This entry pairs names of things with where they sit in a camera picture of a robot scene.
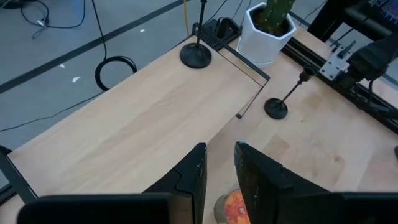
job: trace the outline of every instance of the orange object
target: orange object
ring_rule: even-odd
[[[215,217],[218,223],[250,224],[242,192],[234,190],[220,197],[215,205]]]

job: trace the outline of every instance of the white pot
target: white pot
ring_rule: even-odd
[[[266,3],[260,3],[246,11],[242,35],[236,47],[236,51],[259,68],[268,67],[297,30],[290,15],[286,17],[289,23],[289,31],[282,37],[276,37],[257,30],[254,27],[250,12],[259,7],[265,7],[266,5]]]

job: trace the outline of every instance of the green plant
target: green plant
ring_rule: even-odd
[[[287,13],[292,9],[295,0],[268,0],[267,6],[259,14],[257,24],[260,30],[272,35],[283,35],[282,27]]]

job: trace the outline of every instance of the round black base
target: round black base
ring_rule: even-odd
[[[281,103],[282,100],[277,98],[271,98],[264,104],[264,109],[268,116],[274,119],[284,119],[287,115],[288,109],[285,103]]]
[[[190,68],[204,68],[211,62],[211,52],[202,44],[191,43],[182,47],[180,59]]]

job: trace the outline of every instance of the gray floor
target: gray floor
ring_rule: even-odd
[[[173,1],[96,0],[96,5],[104,33],[109,33]],[[44,2],[50,8],[50,22],[54,26],[75,24],[81,18],[82,0],[46,0]],[[222,0],[209,1],[206,5],[205,17],[209,18],[213,15],[222,2]],[[232,17],[239,2],[238,0],[228,1],[216,17]],[[261,0],[253,0],[251,5],[259,2]],[[296,0],[292,11],[304,18],[322,2],[323,0]],[[234,18],[237,23],[241,22],[248,3],[249,0],[244,0]],[[190,24],[198,20],[199,8],[199,0],[188,2]],[[29,7],[25,11],[32,20],[42,17],[36,7]],[[306,21],[311,23],[316,15],[317,12],[309,16]],[[66,30],[47,29],[35,40],[32,40],[31,36],[38,28],[26,23],[19,10],[1,10],[0,21],[0,84],[100,36],[91,1],[86,3],[86,19],[82,26]],[[349,27],[342,26],[336,31],[333,38],[338,38],[347,29]],[[140,69],[178,44],[186,36],[183,7],[179,6],[108,41],[108,55],[131,57]],[[363,35],[353,32],[344,38],[341,43],[349,44],[352,40],[358,41],[356,49],[370,42]],[[0,129],[53,115],[70,105],[101,92],[95,84],[93,75],[97,64],[103,59],[103,52],[102,45],[95,47],[1,94]],[[391,71],[398,70],[398,66],[395,66],[394,69]],[[107,85],[113,86],[128,77],[130,73],[131,71],[126,65],[112,63],[103,69],[102,77]],[[51,119],[1,132],[0,144],[15,149],[81,106]],[[5,178],[0,175],[0,187],[5,183]]]

